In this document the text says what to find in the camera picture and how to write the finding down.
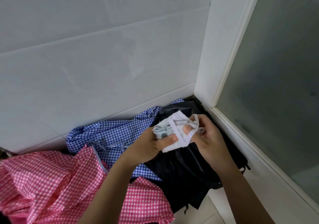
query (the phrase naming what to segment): patterned fabric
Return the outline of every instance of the patterned fabric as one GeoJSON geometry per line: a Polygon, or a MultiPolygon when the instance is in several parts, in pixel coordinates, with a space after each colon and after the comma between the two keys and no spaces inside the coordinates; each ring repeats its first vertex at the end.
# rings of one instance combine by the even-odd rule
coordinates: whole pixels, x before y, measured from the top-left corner
{"type": "MultiPolygon", "coordinates": [[[[0,211],[13,223],[76,223],[106,173],[92,147],[76,156],[37,152],[0,162],[0,211]]],[[[162,190],[139,177],[129,184],[118,223],[174,219],[162,190]]]]}
{"type": "MultiPolygon", "coordinates": [[[[178,99],[173,103],[183,102],[178,99]]],[[[88,126],[73,129],[67,138],[68,150],[71,154],[78,153],[85,144],[93,146],[99,157],[112,167],[134,141],[154,121],[157,113],[162,108],[155,106],[136,115],[132,120],[100,121],[88,126]]],[[[145,177],[153,180],[161,180],[145,164],[136,167],[132,177],[145,177]]]]}

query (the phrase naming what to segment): folded white cloth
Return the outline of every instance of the folded white cloth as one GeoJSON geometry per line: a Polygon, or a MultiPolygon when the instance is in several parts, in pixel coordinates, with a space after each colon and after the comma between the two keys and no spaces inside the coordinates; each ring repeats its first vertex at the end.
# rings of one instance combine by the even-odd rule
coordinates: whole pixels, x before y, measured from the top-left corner
{"type": "Polygon", "coordinates": [[[181,111],[178,111],[154,126],[153,133],[155,134],[157,139],[167,137],[168,135],[171,135],[173,133],[175,133],[178,137],[178,141],[164,148],[163,153],[177,148],[186,147],[190,144],[190,139],[196,132],[204,132],[205,129],[203,127],[199,127],[197,114],[194,114],[194,117],[195,121],[192,121],[181,111]],[[191,130],[188,135],[186,135],[186,133],[184,133],[183,131],[184,125],[189,125],[193,128],[193,130],[191,130]]]}

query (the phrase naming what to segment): blue gingham fabric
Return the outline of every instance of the blue gingham fabric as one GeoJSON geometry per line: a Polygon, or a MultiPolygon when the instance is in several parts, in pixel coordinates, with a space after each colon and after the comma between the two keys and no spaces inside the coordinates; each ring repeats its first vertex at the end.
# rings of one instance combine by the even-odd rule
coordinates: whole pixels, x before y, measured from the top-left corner
{"type": "MultiPolygon", "coordinates": [[[[183,102],[178,99],[173,103],[183,102]]],[[[99,157],[110,169],[134,141],[154,121],[157,113],[162,108],[155,106],[136,115],[132,120],[100,121],[91,125],[76,127],[66,140],[68,150],[71,154],[78,153],[84,146],[93,146],[99,157]]],[[[142,176],[144,178],[161,180],[145,164],[136,167],[132,177],[142,176]]]]}

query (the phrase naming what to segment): person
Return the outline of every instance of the person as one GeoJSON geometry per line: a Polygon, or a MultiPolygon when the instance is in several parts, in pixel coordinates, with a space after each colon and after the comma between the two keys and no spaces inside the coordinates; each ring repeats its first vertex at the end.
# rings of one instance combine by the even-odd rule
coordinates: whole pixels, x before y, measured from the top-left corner
{"type": "MultiPolygon", "coordinates": [[[[238,170],[218,128],[206,115],[198,115],[198,119],[200,126],[205,128],[205,132],[195,133],[191,140],[196,143],[201,155],[220,177],[236,223],[274,224],[247,180],[238,170]]],[[[134,169],[178,140],[174,134],[156,140],[152,129],[152,127],[146,129],[114,163],[94,199],[78,221],[79,224],[116,224],[118,222],[134,169]]],[[[183,130],[188,134],[192,129],[185,125],[183,130]]]]}

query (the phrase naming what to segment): red and white checkered cloth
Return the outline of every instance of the red and white checkered cloth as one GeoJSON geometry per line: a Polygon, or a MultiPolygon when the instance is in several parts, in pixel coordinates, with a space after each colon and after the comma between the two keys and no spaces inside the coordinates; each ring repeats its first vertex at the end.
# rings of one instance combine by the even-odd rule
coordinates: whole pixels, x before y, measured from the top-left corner
{"type": "MultiPolygon", "coordinates": [[[[76,223],[105,176],[92,147],[76,156],[45,151],[11,157],[0,162],[0,211],[13,223],[76,223]]],[[[142,177],[129,184],[118,223],[173,219],[158,186],[142,177]]]]}

